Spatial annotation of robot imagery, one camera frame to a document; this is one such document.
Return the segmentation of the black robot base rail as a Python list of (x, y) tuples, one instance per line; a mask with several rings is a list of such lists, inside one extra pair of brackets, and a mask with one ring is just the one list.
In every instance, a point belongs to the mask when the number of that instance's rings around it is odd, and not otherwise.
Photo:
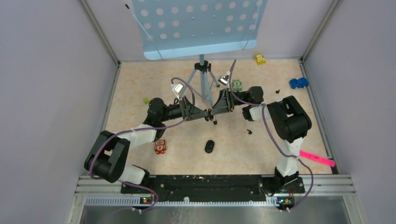
[(282, 185), (273, 175), (151, 175), (142, 182), (143, 188), (123, 184), (122, 194), (156, 192), (160, 202), (263, 202), (276, 194), (303, 194), (301, 177)]

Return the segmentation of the earbuds case base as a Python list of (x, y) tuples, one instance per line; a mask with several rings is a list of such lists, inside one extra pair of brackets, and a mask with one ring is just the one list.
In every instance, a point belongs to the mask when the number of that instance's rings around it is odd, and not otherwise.
[(206, 121), (214, 121), (215, 120), (214, 116), (212, 115), (212, 108), (205, 109), (204, 112), (206, 114), (206, 116), (205, 116)]

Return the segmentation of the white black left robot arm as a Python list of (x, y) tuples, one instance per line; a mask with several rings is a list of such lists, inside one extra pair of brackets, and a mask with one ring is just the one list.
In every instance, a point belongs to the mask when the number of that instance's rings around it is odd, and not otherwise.
[(180, 102), (166, 105), (161, 98), (154, 98), (148, 104), (147, 117), (136, 128), (112, 133), (102, 131), (95, 140), (84, 168), (93, 179), (104, 179), (110, 183), (129, 182), (139, 193), (149, 189), (147, 171), (135, 165), (127, 165), (130, 149), (160, 139), (167, 126), (165, 121), (183, 118), (184, 121), (208, 118), (208, 111), (196, 107), (182, 97)]

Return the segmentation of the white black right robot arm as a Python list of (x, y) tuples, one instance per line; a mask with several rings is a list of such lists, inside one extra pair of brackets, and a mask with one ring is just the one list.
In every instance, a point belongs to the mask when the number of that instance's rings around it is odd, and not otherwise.
[(270, 119), (282, 140), (280, 145), (276, 144), (282, 156), (275, 167), (274, 187), (279, 192), (287, 192), (292, 187), (293, 181), (298, 179), (298, 157), (312, 122), (294, 96), (265, 104), (263, 95), (260, 86), (253, 86), (242, 92), (233, 92), (226, 88), (220, 91), (217, 102), (208, 110), (208, 114), (212, 118), (233, 111), (237, 105), (244, 105), (242, 114), (246, 120), (261, 119), (268, 129), (267, 120)]

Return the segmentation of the black earbuds charging case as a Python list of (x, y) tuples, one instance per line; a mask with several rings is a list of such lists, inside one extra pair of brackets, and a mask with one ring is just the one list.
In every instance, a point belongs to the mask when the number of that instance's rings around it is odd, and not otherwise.
[(205, 145), (205, 152), (210, 154), (215, 146), (215, 142), (213, 140), (208, 140)]

